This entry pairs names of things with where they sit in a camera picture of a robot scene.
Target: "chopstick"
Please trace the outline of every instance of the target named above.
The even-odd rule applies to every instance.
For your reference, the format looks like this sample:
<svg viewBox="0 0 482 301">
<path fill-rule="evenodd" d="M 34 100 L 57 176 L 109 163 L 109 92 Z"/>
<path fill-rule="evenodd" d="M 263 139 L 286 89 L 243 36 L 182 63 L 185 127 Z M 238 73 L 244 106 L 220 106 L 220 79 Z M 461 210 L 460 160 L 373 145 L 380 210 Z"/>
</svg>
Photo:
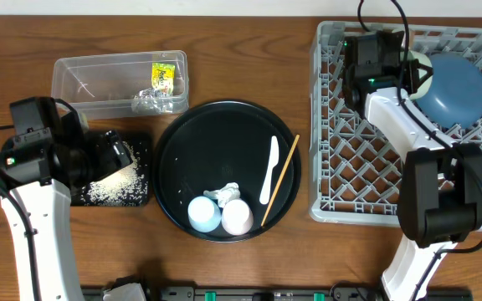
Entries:
<svg viewBox="0 0 482 301">
<path fill-rule="evenodd" d="M 267 211 L 265 212 L 264 219 L 261 221 L 261 227 L 264 226 L 265 220 L 267 219 L 267 215 L 273 206 L 274 198 L 278 193 L 278 189 L 280 188 L 280 184 L 282 183 L 282 179 L 284 179 L 285 172 L 288 170 L 288 165 L 290 164 L 291 157 L 295 152 L 295 147 L 297 146 L 297 142 L 299 142 L 300 135 L 295 137 L 295 141 L 293 141 L 293 145 L 291 146 L 290 153 L 288 154 L 288 158 L 285 160 L 284 167 L 282 167 L 282 172 L 280 173 L 280 177 L 278 178 L 278 182 L 276 182 L 276 186 L 274 187 L 273 196 L 271 196 L 271 200 L 269 201 L 269 205 L 267 206 Z"/>
</svg>

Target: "round black tray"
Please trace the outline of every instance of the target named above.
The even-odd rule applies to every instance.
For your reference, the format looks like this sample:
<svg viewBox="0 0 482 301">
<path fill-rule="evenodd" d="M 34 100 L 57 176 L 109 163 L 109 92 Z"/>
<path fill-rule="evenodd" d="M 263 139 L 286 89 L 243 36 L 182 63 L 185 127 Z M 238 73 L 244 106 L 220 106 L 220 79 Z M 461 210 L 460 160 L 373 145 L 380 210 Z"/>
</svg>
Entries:
<svg viewBox="0 0 482 301">
<path fill-rule="evenodd" d="M 273 169 L 271 194 L 294 141 L 277 115 L 255 104 L 223 100 L 199 105 L 178 117 L 163 133 L 154 157 L 152 183 L 162 210 L 183 231 L 215 242 L 237 242 L 269 230 L 290 209 L 300 184 L 296 150 L 261 227 L 267 205 L 259 202 L 259 194 L 273 135 L 279 143 L 279 162 Z M 209 233 L 194 230 L 188 220 L 189 202 L 204 190 L 220 189 L 229 182 L 239 184 L 241 198 L 252 210 L 250 231 L 233 236 L 222 225 Z"/>
</svg>

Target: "wooden table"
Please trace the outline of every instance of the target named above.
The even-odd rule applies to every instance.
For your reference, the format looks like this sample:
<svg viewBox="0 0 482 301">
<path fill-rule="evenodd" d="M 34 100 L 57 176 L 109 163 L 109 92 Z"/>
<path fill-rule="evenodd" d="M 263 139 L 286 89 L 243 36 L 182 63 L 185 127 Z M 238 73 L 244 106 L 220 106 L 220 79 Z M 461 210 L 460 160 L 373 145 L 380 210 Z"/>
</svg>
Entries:
<svg viewBox="0 0 482 301">
<path fill-rule="evenodd" d="M 326 19 L 343 18 L 0 16 L 0 125 L 12 123 L 9 103 L 50 94 L 59 58 L 181 49 L 189 62 L 191 105 L 237 98 L 273 110 L 300 134 L 302 172 L 307 175 L 309 50 L 317 24 Z M 411 18 L 410 23 L 482 28 L 482 19 Z M 174 118 L 99 120 L 92 126 L 149 130 L 156 142 Z M 12 134 L 0 131 L 0 147 Z M 154 199 L 141 208 L 74 207 L 70 220 L 79 280 L 104 285 L 138 272 L 158 285 L 329 288 L 339 280 L 375 284 L 392 261 L 401 230 L 314 222 L 308 215 L 307 184 L 302 181 L 281 222 L 239 243 L 191 237 L 167 219 Z M 472 234 L 463 246 L 481 236 Z M 475 299 L 482 300 L 482 250 L 448 255 L 431 284 L 468 286 Z M 1 207 L 0 300 L 18 300 L 13 244 Z"/>
</svg>

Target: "yellow packet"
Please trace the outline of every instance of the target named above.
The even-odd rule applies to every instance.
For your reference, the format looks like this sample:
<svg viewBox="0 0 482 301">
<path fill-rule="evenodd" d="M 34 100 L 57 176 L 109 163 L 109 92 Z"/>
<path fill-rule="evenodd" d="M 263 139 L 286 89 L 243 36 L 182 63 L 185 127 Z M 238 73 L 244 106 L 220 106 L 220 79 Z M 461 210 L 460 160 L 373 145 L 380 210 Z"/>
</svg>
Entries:
<svg viewBox="0 0 482 301">
<path fill-rule="evenodd" d="M 164 63 L 151 64 L 151 87 L 166 96 L 172 96 L 174 90 L 174 72 L 176 65 Z"/>
</svg>

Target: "blue bowl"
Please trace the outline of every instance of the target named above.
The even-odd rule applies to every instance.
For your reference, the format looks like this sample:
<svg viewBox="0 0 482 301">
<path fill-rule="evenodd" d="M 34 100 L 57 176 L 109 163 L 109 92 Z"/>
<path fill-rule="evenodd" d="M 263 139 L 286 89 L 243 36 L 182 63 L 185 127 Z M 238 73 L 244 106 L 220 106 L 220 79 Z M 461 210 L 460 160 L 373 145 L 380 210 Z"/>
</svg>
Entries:
<svg viewBox="0 0 482 301">
<path fill-rule="evenodd" d="M 433 82 L 417 99 L 423 113 L 444 128 L 460 124 L 469 128 L 482 116 L 482 73 L 456 54 L 435 54 Z"/>
</svg>

